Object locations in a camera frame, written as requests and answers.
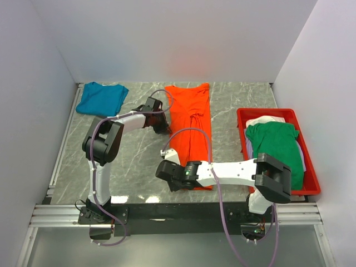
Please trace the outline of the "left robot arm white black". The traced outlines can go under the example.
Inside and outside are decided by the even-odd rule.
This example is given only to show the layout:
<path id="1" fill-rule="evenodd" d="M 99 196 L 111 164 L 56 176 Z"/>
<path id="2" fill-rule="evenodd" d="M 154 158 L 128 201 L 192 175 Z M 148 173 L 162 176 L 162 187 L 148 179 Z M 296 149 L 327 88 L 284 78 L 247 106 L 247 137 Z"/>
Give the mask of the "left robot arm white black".
<path id="1" fill-rule="evenodd" d="M 90 192 L 86 208 L 96 222 L 111 217 L 111 162 L 116 158 L 122 136 L 133 130 L 152 127 L 156 134 L 170 133 L 162 101 L 148 97 L 145 104 L 122 115 L 96 116 L 82 143 L 90 167 Z"/>

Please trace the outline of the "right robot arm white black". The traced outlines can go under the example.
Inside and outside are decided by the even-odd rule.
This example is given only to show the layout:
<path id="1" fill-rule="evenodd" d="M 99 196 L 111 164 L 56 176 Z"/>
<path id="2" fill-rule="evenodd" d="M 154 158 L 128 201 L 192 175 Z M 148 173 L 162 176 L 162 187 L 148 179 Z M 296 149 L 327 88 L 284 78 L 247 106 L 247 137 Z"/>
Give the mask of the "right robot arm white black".
<path id="1" fill-rule="evenodd" d="M 291 168 L 266 153 L 247 161 L 189 161 L 185 166 L 175 159 L 176 156 L 164 158 L 155 173 L 172 192 L 211 185 L 254 188 L 244 208 L 244 215 L 251 222 L 258 221 L 272 204 L 291 202 Z"/>

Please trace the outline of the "orange t shirt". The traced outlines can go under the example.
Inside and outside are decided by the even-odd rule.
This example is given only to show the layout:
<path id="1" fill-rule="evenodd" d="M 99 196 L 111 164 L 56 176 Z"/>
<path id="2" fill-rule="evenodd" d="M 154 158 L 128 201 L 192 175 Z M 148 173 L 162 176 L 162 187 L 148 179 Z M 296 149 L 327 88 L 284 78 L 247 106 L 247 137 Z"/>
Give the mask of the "orange t shirt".
<path id="1" fill-rule="evenodd" d="M 203 83 L 193 88 L 174 85 L 165 87 L 171 117 L 171 131 L 177 134 L 169 142 L 186 166 L 189 161 L 207 161 L 211 141 L 210 85 Z"/>

